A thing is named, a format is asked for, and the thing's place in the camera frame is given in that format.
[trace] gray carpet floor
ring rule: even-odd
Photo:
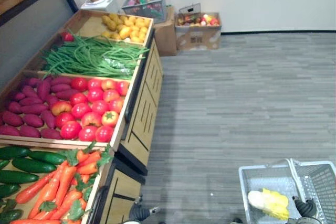
[[[336,34],[229,35],[219,50],[161,59],[142,193],[162,210],[144,223],[245,220],[239,167],[336,163]]]

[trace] shopping basket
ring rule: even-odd
[[[264,214],[248,203],[247,194],[252,190],[277,191],[289,199],[290,218],[300,218],[292,196],[302,201],[313,198],[317,205],[317,219],[322,224],[336,223],[335,166],[329,161],[299,162],[284,159],[273,165],[244,166],[239,168],[248,224],[284,224],[282,220]]]

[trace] cucumber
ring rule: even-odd
[[[28,156],[33,159],[44,161],[54,165],[60,165],[67,159],[65,156],[55,152],[35,151],[35,152],[29,152]]]
[[[20,209],[14,209],[0,214],[0,224],[9,224],[13,220],[17,220],[22,217],[23,211]]]
[[[24,184],[38,180],[38,176],[31,173],[18,172],[16,170],[0,170],[0,183]]]
[[[1,160],[0,161],[0,170],[5,168],[9,164],[9,160]]]
[[[0,148],[0,159],[12,159],[14,157],[26,157],[30,150],[25,147],[7,146]]]
[[[20,186],[16,184],[0,185],[0,199],[10,196],[20,190]]]
[[[55,165],[24,157],[17,157],[13,159],[12,165],[29,173],[50,173],[56,170]]]

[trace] tomato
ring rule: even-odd
[[[88,89],[95,89],[95,88],[101,88],[101,80],[98,79],[91,79],[88,82]]]
[[[118,94],[118,92],[115,89],[108,89],[108,90],[104,91],[104,94],[103,94],[103,99],[106,102],[113,101],[115,99],[118,99],[119,97],[120,97],[120,95]]]
[[[101,115],[94,113],[94,112],[89,112],[86,113],[82,119],[81,119],[82,126],[101,126]]]
[[[109,126],[99,127],[96,131],[96,141],[108,143],[111,141],[114,129]]]
[[[101,123],[106,126],[114,127],[117,124],[119,115],[116,111],[107,111],[101,118]]]
[[[90,89],[88,99],[90,102],[103,100],[104,91],[101,88]]]
[[[61,128],[61,137],[64,139],[74,139],[78,137],[78,133],[82,127],[76,121],[66,122]]]
[[[127,81],[119,81],[116,87],[116,90],[119,93],[119,95],[124,97],[127,94],[129,85],[130,84]]]
[[[56,116],[55,124],[56,124],[56,127],[60,129],[66,122],[74,121],[74,120],[75,118],[70,112],[62,112]]]
[[[71,114],[75,118],[82,118],[86,113],[91,112],[91,108],[87,103],[78,103],[71,109]]]
[[[96,139],[97,127],[95,126],[86,126],[80,130],[78,137],[81,141],[92,142]]]
[[[124,100],[122,100],[121,98],[115,99],[109,103],[110,110],[116,111],[119,114],[122,109],[123,104],[124,104]]]
[[[105,111],[108,110],[110,110],[109,104],[106,101],[98,100],[93,102],[92,104],[92,111],[96,112],[97,114],[103,115]]]
[[[53,115],[59,115],[62,112],[70,112],[71,109],[72,109],[71,104],[64,101],[55,102],[51,106],[51,112]]]
[[[70,103],[72,106],[75,106],[78,103],[88,103],[88,102],[89,102],[88,98],[82,93],[76,93],[70,97]]]
[[[71,82],[71,87],[83,92],[88,89],[88,81],[82,77],[74,78]]]
[[[101,88],[103,90],[107,89],[115,89],[116,88],[116,82],[113,81],[112,79],[105,79],[101,82]]]

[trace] baseboard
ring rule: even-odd
[[[271,31],[229,31],[221,32],[221,35],[237,34],[287,34],[287,33],[336,33],[336,30],[271,30]]]

